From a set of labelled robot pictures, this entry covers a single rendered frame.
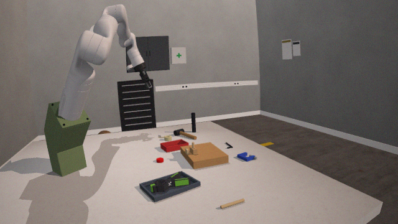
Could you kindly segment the black spring clamp with green grips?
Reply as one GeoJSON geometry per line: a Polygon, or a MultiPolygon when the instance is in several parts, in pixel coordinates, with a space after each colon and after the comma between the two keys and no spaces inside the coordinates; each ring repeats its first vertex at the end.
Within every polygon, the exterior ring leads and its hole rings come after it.
{"type": "Polygon", "coordinates": [[[160,179],[150,184],[151,192],[165,192],[169,187],[190,185],[190,177],[181,178],[180,172],[172,175],[168,179],[160,179]]]}

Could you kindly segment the wooden-handled black mallet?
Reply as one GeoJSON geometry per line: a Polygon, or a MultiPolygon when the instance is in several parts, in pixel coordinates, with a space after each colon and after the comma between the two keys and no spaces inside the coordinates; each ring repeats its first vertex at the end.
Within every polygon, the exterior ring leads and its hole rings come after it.
{"type": "Polygon", "coordinates": [[[186,137],[188,137],[188,138],[197,139],[196,136],[191,135],[191,134],[188,134],[188,133],[185,133],[184,129],[175,130],[175,131],[174,131],[174,135],[175,135],[175,136],[183,135],[183,136],[186,136],[186,137]]]}

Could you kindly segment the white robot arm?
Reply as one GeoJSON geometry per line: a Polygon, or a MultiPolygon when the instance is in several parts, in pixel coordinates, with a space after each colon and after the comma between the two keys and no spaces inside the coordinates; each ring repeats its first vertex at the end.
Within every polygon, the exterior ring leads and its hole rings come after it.
{"type": "Polygon", "coordinates": [[[59,116],[69,121],[76,121],[80,118],[95,78],[95,71],[87,62],[102,65],[106,61],[116,31],[121,47],[125,48],[132,44],[127,51],[131,61],[127,70],[144,62],[137,49],[136,37],[130,33],[125,7],[118,4],[104,8],[101,17],[94,25],[93,32],[84,31],[78,40],[63,87],[58,109],[59,116]]]}

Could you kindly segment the light wooden board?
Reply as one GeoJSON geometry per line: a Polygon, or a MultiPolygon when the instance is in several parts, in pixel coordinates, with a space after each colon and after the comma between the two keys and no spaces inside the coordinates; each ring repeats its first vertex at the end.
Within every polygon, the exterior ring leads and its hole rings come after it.
{"type": "Polygon", "coordinates": [[[181,146],[180,152],[193,169],[228,163],[228,155],[210,142],[195,144],[197,153],[190,152],[190,146],[181,146]]]}

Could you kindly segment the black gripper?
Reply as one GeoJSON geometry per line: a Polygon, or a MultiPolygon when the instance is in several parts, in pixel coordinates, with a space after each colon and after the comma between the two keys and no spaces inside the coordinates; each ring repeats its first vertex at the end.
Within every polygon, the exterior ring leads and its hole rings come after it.
{"type": "Polygon", "coordinates": [[[143,62],[143,63],[141,63],[141,64],[135,66],[135,67],[134,67],[134,71],[135,71],[135,72],[137,72],[137,71],[140,72],[139,75],[141,76],[142,81],[145,83],[146,87],[147,87],[147,88],[151,88],[152,85],[150,84],[149,77],[148,77],[146,71],[144,71],[144,68],[146,68],[146,65],[145,65],[145,63],[143,62]]]}

